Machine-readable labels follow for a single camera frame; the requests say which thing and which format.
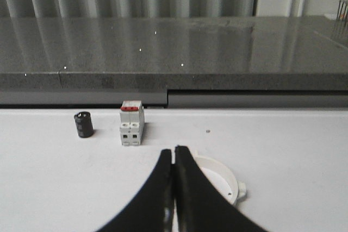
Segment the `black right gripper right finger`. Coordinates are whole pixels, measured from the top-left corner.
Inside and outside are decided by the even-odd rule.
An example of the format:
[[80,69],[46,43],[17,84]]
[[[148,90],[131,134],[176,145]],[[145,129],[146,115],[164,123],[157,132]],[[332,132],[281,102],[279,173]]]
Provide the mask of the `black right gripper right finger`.
[[189,148],[175,148],[179,231],[265,231],[231,205],[203,174]]

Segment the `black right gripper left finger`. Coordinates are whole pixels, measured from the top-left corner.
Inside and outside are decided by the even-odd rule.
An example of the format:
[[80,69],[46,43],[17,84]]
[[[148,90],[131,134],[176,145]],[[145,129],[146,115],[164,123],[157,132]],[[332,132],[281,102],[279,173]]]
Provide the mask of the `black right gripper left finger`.
[[163,149],[141,189],[99,231],[172,231],[174,201],[172,154]]

